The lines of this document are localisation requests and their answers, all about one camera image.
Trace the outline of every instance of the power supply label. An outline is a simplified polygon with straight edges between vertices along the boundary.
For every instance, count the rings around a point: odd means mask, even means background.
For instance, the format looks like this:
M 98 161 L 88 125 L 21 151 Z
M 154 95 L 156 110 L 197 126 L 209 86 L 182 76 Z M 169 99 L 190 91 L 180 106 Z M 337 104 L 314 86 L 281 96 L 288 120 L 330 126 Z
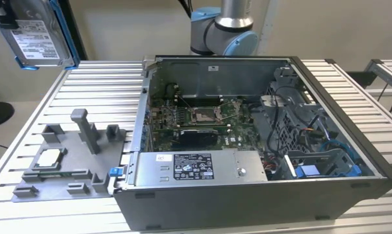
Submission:
M 214 179 L 210 154 L 174 155 L 174 179 Z

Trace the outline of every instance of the metal rail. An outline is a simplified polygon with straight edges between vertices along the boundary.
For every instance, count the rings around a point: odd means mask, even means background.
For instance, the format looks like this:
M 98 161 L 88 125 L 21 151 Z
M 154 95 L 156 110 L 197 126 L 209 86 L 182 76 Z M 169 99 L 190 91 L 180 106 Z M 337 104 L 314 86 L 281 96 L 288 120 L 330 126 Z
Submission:
M 304 60 L 333 99 L 350 116 L 374 147 L 392 164 L 392 115 L 365 93 L 336 64 Z M 1 233 L 122 233 L 129 227 L 113 198 L 12 203 L 12 191 L 21 180 L 42 142 L 46 123 L 76 130 L 69 121 L 74 108 L 85 107 L 97 128 L 118 124 L 128 130 L 121 163 L 129 160 L 130 132 L 142 77 L 141 62 L 81 62 L 62 72 L 34 113 L 0 159 Z M 172 232 L 177 234 L 308 234 L 392 233 L 392 190 L 376 200 L 356 204 L 337 220 Z
M 373 72 L 392 87 L 392 60 L 373 59 L 365 71 Z

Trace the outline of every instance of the motherboard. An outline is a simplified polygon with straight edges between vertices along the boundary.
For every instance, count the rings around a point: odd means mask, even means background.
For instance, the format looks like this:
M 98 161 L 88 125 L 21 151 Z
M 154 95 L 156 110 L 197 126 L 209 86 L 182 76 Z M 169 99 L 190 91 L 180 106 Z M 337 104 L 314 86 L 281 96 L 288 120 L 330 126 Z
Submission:
M 238 149 L 262 152 L 248 108 L 237 98 L 153 100 L 153 151 Z

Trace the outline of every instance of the green circuit board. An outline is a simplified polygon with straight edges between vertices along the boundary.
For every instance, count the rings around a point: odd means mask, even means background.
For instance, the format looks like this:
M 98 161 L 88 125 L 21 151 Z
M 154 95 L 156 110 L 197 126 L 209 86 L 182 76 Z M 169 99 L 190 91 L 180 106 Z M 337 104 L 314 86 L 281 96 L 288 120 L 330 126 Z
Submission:
M 241 100 L 224 99 L 218 106 L 177 107 L 157 101 L 152 112 L 152 144 L 154 152 L 222 150 L 262 151 L 260 135 Z M 216 130 L 217 142 L 202 147 L 177 147 L 181 130 Z

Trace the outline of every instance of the warning label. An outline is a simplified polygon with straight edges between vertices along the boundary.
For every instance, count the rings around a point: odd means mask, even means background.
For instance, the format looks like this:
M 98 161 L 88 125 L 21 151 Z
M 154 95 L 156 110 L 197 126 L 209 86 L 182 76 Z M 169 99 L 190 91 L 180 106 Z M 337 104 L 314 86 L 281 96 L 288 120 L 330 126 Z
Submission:
M 18 28 L 10 30 L 26 59 L 58 59 L 58 54 L 41 20 L 16 20 Z
M 174 179 L 214 179 L 210 154 L 174 155 Z

